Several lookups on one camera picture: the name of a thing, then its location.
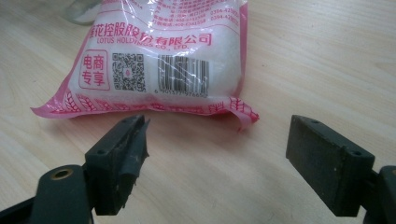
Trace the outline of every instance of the table surface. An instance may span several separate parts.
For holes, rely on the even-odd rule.
[[[62,1],[0,3],[0,210],[35,195],[48,170],[84,163],[119,120],[139,112],[43,119],[89,27]],[[96,223],[362,223],[335,217],[285,158],[293,114],[317,119],[396,163],[396,2],[263,0],[248,7],[241,98],[261,119],[142,111],[151,119],[137,185]]]

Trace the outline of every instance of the wooden surface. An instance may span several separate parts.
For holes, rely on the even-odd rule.
[[[0,3],[0,210],[35,195],[48,170],[82,164],[119,120],[137,113],[42,119],[89,27],[63,1]],[[285,158],[292,114],[318,119],[396,164],[396,2],[249,2],[241,98],[261,119],[142,112],[148,151],[126,208],[96,223],[361,223],[335,217]]]

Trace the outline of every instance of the barcode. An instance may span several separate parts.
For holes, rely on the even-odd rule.
[[[182,56],[160,55],[158,85],[161,91],[207,94],[209,62]]]
[[[143,54],[113,53],[112,60],[116,90],[146,91]]]

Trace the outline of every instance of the plastic bag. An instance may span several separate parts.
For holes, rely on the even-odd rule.
[[[242,0],[104,0],[71,72],[32,110],[67,119],[151,109],[259,116],[238,98],[245,73],[248,3]]]

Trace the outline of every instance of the qr code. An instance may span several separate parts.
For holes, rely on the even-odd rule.
[[[146,91],[143,54],[113,53],[112,59],[116,90]]]

